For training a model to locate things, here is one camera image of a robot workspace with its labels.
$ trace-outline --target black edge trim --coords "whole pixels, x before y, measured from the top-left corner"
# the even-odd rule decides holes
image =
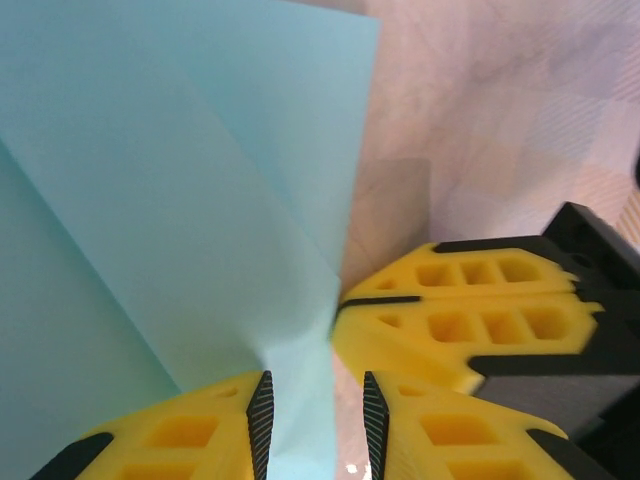
[[[615,288],[640,290],[640,256],[587,207],[565,203],[542,235],[593,263]]]
[[[113,441],[113,434],[96,433],[65,447],[31,480],[75,480]]]
[[[569,440],[538,429],[527,434],[575,480],[616,480]]]
[[[251,445],[251,461],[255,480],[266,480],[267,478],[273,414],[273,379],[271,372],[267,370],[262,374],[247,407],[249,443]]]
[[[397,297],[365,297],[351,298],[338,306],[336,316],[345,308],[362,307],[365,305],[393,305],[395,303],[416,303],[422,300],[420,295],[402,295]]]
[[[578,446],[618,480],[640,478],[640,385],[600,415],[601,424]]]
[[[363,401],[371,480],[384,480],[389,440],[389,406],[372,372],[364,374]]]

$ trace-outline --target light blue paper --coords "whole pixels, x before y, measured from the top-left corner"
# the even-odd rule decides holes
[[[2,478],[178,392],[2,144],[0,296]]]
[[[377,21],[280,1],[109,2],[184,70],[339,272]]]
[[[157,5],[183,22],[177,31],[190,30],[202,14]],[[171,37],[163,34],[178,24],[146,24],[123,4],[5,2],[0,138],[176,383],[189,390],[271,368],[270,475],[324,480],[335,464],[327,337],[373,42],[354,48],[352,63],[362,71],[352,72],[360,80],[350,82],[349,75],[327,73],[331,55],[323,48],[337,44],[317,35],[308,56],[321,61],[305,63],[297,47],[290,57],[261,60],[269,50],[256,45],[270,46],[276,57],[278,45],[285,51],[304,45],[296,37],[305,23],[313,30],[314,16],[259,30],[278,17],[256,20],[269,13],[257,3],[244,13],[232,2],[215,5],[244,33],[225,44],[226,56],[212,51],[211,65],[224,67],[199,72],[199,64],[208,64],[207,48],[224,35],[206,37],[183,62],[193,39],[176,39],[170,50]],[[321,27],[330,26],[329,13],[347,18],[289,7],[322,12]],[[254,30],[238,27],[240,18]],[[326,34],[347,41],[347,27],[356,24],[341,25]],[[289,27],[295,35],[280,33]],[[339,68],[347,68],[349,48],[345,43],[336,52]],[[293,83],[269,72],[287,62]],[[218,74],[220,83],[206,88]],[[251,88],[234,85],[248,79]],[[260,98],[252,96],[255,85]],[[337,112],[321,105],[335,106],[333,95],[344,102]],[[252,117],[260,112],[262,118]],[[267,131],[263,119],[273,121]],[[335,144],[319,143],[334,135]]]

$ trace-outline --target paper sheet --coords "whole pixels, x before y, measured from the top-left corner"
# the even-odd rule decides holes
[[[383,27],[356,191],[369,172],[385,178],[405,159],[423,159],[431,241],[535,234],[569,200],[640,242],[631,175],[640,139],[638,2],[365,3]],[[405,183],[392,183],[356,197],[343,266],[350,283],[427,238],[416,227],[426,207],[420,214],[394,204],[386,192],[404,192]],[[420,201],[418,190],[412,195]],[[388,210],[373,208],[380,203]],[[390,224],[406,232],[404,243]],[[361,392],[339,365],[336,375],[337,478],[370,478]]]
[[[0,232],[0,465],[26,479],[178,388],[1,144]]]
[[[273,370],[270,475],[326,479],[377,25],[239,3],[11,5],[0,138],[176,384]]]

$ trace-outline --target checkered pattern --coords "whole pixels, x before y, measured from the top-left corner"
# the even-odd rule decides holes
[[[564,201],[640,247],[640,3],[366,4],[383,30],[345,287],[427,240],[539,233]],[[360,480],[363,441],[342,428],[338,478]]]

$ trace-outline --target rectangular cutout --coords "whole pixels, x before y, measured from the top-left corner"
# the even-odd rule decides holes
[[[499,345],[524,343],[522,331],[510,312],[482,312],[480,316],[493,343]]]
[[[471,415],[425,415],[420,423],[435,446],[499,443],[493,430]]]
[[[520,258],[503,258],[498,260],[498,266],[504,279],[509,283],[534,282],[540,280],[538,269]]]
[[[146,446],[157,448],[203,448],[218,426],[215,417],[166,418],[147,439]]]
[[[416,269],[418,283],[424,287],[450,287],[456,285],[450,265],[422,265]]]
[[[462,312],[434,313],[427,317],[431,336],[438,342],[471,342],[474,339],[469,319]]]
[[[195,465],[173,463],[127,465],[119,480],[189,480],[195,469]]]
[[[460,267],[467,285],[488,285],[498,282],[487,262],[463,262]]]
[[[531,307],[523,308],[520,312],[540,340],[560,340],[567,335],[566,319],[558,308]]]
[[[476,460],[447,464],[454,480],[533,480],[530,470],[518,460]]]

